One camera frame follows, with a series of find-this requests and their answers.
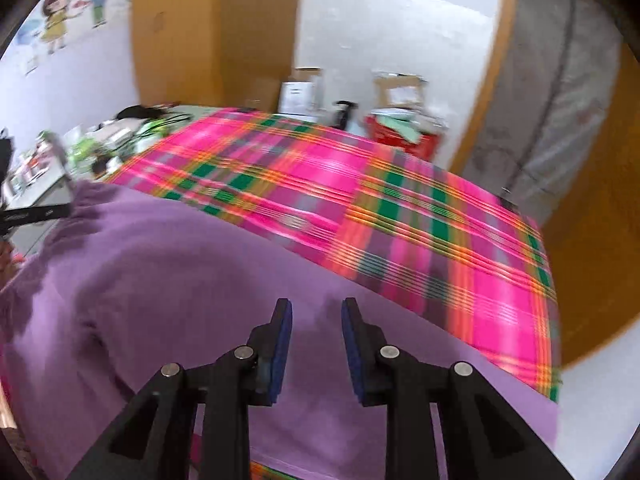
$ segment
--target cardboard box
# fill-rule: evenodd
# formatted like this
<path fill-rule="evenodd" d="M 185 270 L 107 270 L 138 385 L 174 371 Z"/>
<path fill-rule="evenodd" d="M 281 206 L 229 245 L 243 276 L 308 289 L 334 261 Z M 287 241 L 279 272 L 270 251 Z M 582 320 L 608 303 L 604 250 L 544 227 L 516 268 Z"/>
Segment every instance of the cardboard box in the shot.
<path fill-rule="evenodd" d="M 291 80 L 299 81 L 301 83 L 312 83 L 315 77 L 322 77 L 321 68 L 294 68 L 291 71 Z"/>
<path fill-rule="evenodd" d="M 381 76 L 375 79 L 381 108 L 424 107 L 424 82 L 416 75 Z"/>

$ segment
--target gray fabric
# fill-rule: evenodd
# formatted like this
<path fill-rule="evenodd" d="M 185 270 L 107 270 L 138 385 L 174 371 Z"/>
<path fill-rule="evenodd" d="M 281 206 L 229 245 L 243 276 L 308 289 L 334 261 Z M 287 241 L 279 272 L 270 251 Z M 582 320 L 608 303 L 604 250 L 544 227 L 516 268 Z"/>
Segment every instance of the gray fabric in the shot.
<path fill-rule="evenodd" d="M 575 0 L 569 22 L 570 7 L 570 0 L 518 0 L 494 98 L 462 174 L 497 195 L 508 186 L 507 199 L 538 224 L 586 160 L 618 72 L 621 37 L 611 18 L 593 0 Z"/>

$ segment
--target blue gripper pad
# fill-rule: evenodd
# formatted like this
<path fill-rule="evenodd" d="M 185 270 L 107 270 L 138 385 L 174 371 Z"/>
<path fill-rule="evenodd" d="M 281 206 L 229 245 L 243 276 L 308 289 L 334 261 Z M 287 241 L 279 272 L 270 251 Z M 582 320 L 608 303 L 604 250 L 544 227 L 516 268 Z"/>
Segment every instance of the blue gripper pad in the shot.
<path fill-rule="evenodd" d="M 282 391 L 284 368 L 287 365 L 289 341 L 291 340 L 291 329 L 293 327 L 293 309 L 291 302 L 286 298 L 278 300 L 278 303 L 276 304 L 276 312 L 274 313 L 274 317 L 275 316 L 282 317 L 280 321 L 280 330 L 276 339 L 275 350 L 273 352 L 273 359 L 271 360 L 269 399 L 272 403 L 278 399 L 278 395 Z"/>
<path fill-rule="evenodd" d="M 353 391 L 358 397 L 358 401 L 364 402 L 364 378 L 362 375 L 362 358 L 356 344 L 356 335 L 353 330 L 353 322 L 347 308 L 347 300 L 342 302 L 342 337 L 344 339 L 344 347 L 347 352 L 347 362 L 349 364 L 349 372 L 351 374 L 351 383 Z"/>

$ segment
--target cartoon girl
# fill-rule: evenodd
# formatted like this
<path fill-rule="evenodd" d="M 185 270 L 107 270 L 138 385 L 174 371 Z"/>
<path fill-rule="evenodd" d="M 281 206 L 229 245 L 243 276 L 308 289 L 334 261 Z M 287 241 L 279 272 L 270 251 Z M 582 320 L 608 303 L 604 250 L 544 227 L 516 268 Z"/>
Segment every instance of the cartoon girl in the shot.
<path fill-rule="evenodd" d="M 75 18 L 82 13 L 82 10 L 73 16 L 70 16 L 67 11 L 71 0 L 44 0 L 42 3 L 42 13 L 47 21 L 45 22 L 44 34 L 42 35 L 42 41 L 49 46 L 49 53 L 53 54 L 56 49 L 56 43 L 58 49 L 65 47 L 65 35 L 66 35 L 66 20 Z"/>

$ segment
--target bed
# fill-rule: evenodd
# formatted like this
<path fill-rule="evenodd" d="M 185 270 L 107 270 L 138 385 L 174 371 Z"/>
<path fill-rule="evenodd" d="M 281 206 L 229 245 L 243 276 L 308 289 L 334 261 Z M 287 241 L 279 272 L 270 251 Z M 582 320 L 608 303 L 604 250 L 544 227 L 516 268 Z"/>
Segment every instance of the bed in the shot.
<path fill-rule="evenodd" d="M 226 108 L 109 181 L 267 238 L 558 398 L 556 294 L 540 232 L 454 174 L 332 128 Z"/>

